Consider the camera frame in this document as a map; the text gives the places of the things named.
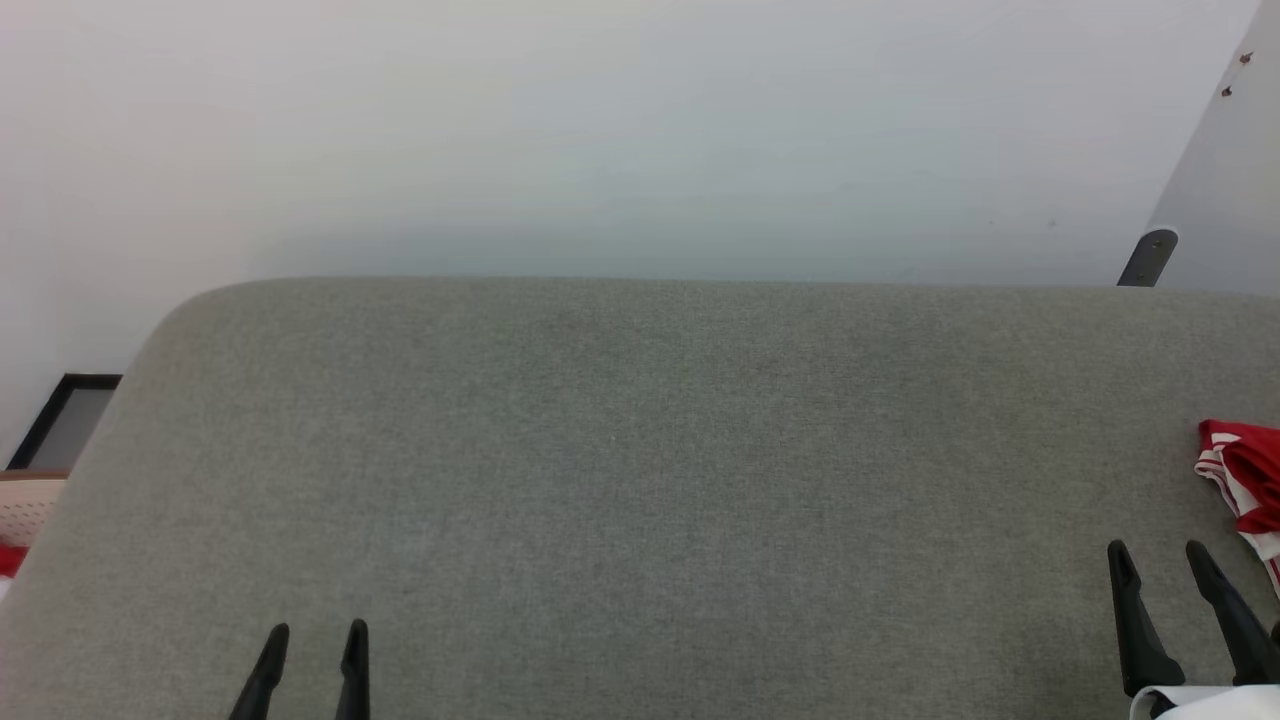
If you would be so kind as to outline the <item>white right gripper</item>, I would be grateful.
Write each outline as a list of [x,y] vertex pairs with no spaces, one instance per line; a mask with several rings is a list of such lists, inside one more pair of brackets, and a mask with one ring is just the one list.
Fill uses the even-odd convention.
[[1280,720],[1280,624],[1266,629],[1199,541],[1185,547],[1201,597],[1213,610],[1234,667],[1233,684],[1183,685],[1140,597],[1142,580],[1120,539],[1107,546],[1123,689],[1129,720]]

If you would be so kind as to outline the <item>red white garment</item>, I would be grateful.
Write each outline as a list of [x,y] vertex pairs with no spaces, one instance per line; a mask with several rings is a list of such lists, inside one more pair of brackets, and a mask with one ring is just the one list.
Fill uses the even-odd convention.
[[1280,600],[1280,429],[1206,419],[1198,432],[1194,471],[1217,487]]

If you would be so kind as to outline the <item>beige perforated laundry basket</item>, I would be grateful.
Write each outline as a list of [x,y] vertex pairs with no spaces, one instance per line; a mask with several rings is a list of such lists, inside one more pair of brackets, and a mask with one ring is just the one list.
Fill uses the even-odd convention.
[[0,544],[31,547],[65,488],[69,471],[0,471]]

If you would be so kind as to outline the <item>light grey wall panel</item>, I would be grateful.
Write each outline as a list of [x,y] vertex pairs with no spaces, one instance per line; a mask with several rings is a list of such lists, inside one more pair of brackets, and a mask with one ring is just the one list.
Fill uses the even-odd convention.
[[1280,0],[1261,0],[1151,218],[1158,286],[1280,297]]

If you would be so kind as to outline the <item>black rectangular frame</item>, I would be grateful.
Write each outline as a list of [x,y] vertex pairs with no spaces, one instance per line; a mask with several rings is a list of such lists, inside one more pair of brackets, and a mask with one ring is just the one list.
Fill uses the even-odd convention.
[[37,414],[6,466],[8,471],[72,469],[110,404],[119,374],[65,374]]

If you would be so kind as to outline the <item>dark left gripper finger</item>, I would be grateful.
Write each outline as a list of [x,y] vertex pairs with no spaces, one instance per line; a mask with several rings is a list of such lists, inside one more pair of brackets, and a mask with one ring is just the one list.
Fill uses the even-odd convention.
[[349,625],[340,659],[343,684],[334,720],[371,720],[369,626],[364,619]]
[[273,693],[283,678],[289,639],[287,623],[270,630],[228,720],[268,720]]

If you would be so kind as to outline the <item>dark grey metal bracket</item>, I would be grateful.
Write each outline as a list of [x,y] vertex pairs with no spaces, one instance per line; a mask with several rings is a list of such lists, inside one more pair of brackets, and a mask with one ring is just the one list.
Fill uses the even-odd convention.
[[1169,227],[1147,231],[1137,242],[1119,277],[1119,287],[1156,287],[1179,242]]

